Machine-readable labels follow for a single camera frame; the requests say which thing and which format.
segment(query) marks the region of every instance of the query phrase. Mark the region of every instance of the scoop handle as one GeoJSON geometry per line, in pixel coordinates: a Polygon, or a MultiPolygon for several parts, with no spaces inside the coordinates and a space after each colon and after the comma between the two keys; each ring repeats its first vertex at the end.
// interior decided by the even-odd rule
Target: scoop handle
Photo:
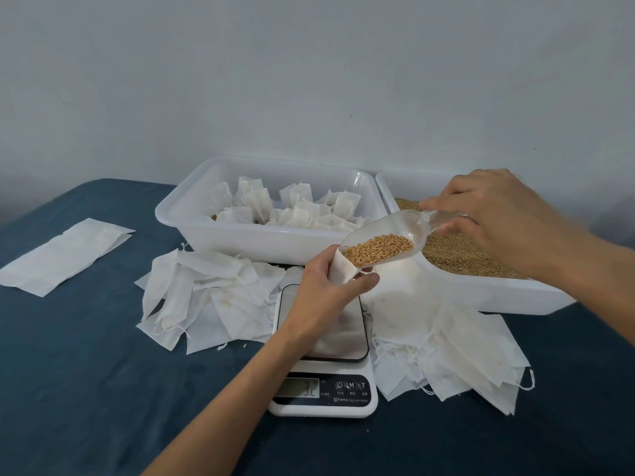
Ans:
{"type": "Polygon", "coordinates": [[[430,232],[434,232],[441,225],[445,224],[449,220],[455,217],[460,217],[463,214],[458,212],[444,212],[444,211],[422,211],[421,218],[424,219],[430,227],[430,232]]]}

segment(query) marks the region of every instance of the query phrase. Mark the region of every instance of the white plastic tray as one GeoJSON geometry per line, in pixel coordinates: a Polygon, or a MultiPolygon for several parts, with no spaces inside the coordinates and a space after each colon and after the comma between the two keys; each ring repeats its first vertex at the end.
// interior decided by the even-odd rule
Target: white plastic tray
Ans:
{"type": "MultiPolygon", "coordinates": [[[[449,173],[403,170],[381,172],[375,179],[388,210],[394,213],[399,210],[395,198],[423,200],[439,195],[451,178],[449,173]]],[[[452,274],[434,266],[423,255],[414,259],[425,270],[445,279],[454,296],[476,302],[483,312],[544,315],[574,302],[559,289],[536,280],[452,274]]]]}
{"type": "Polygon", "coordinates": [[[314,199],[331,191],[361,195],[357,216],[378,219],[387,215],[373,178],[357,169],[265,158],[210,159],[192,172],[156,208],[159,222],[179,229],[197,251],[243,255],[252,261],[304,265],[331,244],[340,244],[346,233],[258,224],[216,224],[196,220],[210,203],[210,189],[227,182],[236,192],[239,176],[261,178],[272,199],[292,183],[309,183],[314,199]]]}

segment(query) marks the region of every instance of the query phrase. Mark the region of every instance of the plastic scoop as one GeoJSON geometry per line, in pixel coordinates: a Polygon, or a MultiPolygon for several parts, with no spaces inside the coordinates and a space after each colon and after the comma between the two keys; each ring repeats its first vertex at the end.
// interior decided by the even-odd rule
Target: plastic scoop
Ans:
{"type": "Polygon", "coordinates": [[[402,235],[412,242],[413,248],[409,251],[401,252],[396,256],[389,257],[374,264],[359,267],[360,269],[371,267],[396,260],[407,259],[423,250],[428,236],[437,230],[442,224],[460,217],[462,214],[442,211],[399,211],[385,216],[379,220],[364,225],[352,231],[342,242],[342,249],[362,244],[373,237],[379,235],[402,235]]]}

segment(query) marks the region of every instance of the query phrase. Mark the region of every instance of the blue tablecloth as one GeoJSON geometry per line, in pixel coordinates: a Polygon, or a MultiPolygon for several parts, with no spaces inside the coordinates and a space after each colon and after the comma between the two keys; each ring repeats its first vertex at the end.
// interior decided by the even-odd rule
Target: blue tablecloth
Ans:
{"type": "MultiPolygon", "coordinates": [[[[139,474],[258,351],[186,356],[135,328],[133,282],[183,241],[154,218],[172,188],[97,180],[0,229],[0,266],[87,217],[137,231],[44,298],[0,287],[0,474],[139,474]]],[[[236,473],[635,474],[635,350],[579,305],[505,319],[536,374],[515,417],[423,391],[361,420],[267,413],[236,473]]]]}

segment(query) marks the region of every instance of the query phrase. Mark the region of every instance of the digital kitchen scale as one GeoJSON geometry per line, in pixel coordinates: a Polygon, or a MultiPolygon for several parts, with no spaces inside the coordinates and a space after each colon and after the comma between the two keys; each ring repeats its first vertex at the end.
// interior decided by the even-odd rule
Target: digital kitchen scale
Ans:
{"type": "MultiPolygon", "coordinates": [[[[274,332],[289,314],[297,284],[283,288],[274,332]]],[[[291,369],[269,403],[276,416],[366,417],[377,408],[377,387],[368,355],[360,298],[348,304],[329,331],[291,369]]]]}

